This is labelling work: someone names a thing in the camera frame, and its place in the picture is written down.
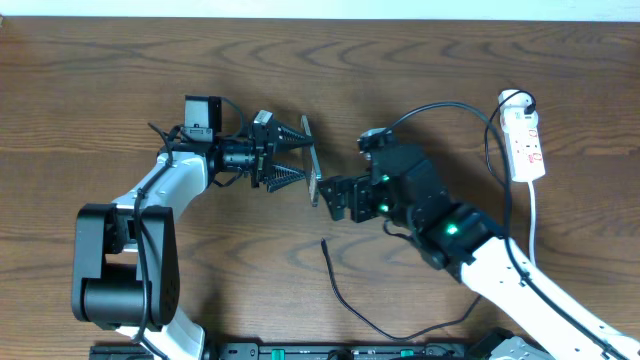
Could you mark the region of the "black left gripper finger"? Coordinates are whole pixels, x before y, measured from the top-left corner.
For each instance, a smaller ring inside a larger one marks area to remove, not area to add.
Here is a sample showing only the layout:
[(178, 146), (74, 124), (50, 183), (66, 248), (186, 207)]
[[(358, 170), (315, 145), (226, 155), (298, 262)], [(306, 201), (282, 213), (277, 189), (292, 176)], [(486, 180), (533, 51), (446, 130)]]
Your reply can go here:
[(273, 193), (292, 183), (305, 179), (306, 175), (302, 169), (275, 163), (267, 171), (264, 177), (264, 184), (267, 186), (267, 191)]
[(279, 121), (275, 122), (274, 132), (275, 153), (289, 152), (293, 149), (310, 147), (314, 144), (314, 139), (311, 135), (297, 131)]

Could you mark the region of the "bronze Galaxy smartphone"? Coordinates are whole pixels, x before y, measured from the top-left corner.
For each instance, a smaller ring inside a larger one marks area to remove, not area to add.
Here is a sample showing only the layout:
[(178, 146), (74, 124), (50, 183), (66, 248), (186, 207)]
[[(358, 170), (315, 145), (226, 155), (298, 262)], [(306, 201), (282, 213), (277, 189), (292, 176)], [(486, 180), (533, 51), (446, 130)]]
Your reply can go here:
[(312, 207), (317, 207), (320, 197), (318, 184), (322, 180), (322, 171), (315, 148), (315, 143), (312, 143), (308, 147), (303, 148), (302, 160), (306, 175), (310, 203)]

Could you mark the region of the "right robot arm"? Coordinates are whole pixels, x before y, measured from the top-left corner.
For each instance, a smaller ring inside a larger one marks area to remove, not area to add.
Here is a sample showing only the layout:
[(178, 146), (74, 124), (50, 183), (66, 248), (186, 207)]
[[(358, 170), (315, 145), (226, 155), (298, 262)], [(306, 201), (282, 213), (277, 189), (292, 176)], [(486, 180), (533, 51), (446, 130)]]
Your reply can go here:
[(377, 216), (408, 229), (411, 243), (437, 270), (492, 302), (556, 359), (636, 359), (638, 340), (586, 310), (543, 274), (480, 210), (453, 201), (417, 145), (370, 153), (361, 176), (317, 186), (333, 220)]

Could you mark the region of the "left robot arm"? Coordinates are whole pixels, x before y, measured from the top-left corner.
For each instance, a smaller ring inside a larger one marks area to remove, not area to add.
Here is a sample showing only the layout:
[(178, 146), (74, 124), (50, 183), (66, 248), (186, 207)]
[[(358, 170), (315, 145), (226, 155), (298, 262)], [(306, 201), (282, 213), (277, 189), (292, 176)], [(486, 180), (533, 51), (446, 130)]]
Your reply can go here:
[(266, 110), (239, 129), (222, 132), (226, 98), (185, 98), (184, 121), (155, 131), (163, 142), (154, 167), (110, 203), (88, 203), (76, 219), (71, 308), (75, 318), (129, 338), (127, 345), (96, 345), (92, 359), (216, 359), (204, 327), (179, 305), (175, 224), (217, 175), (249, 178), (275, 192), (318, 170), (278, 163), (278, 153), (314, 144), (308, 118), (298, 129)]

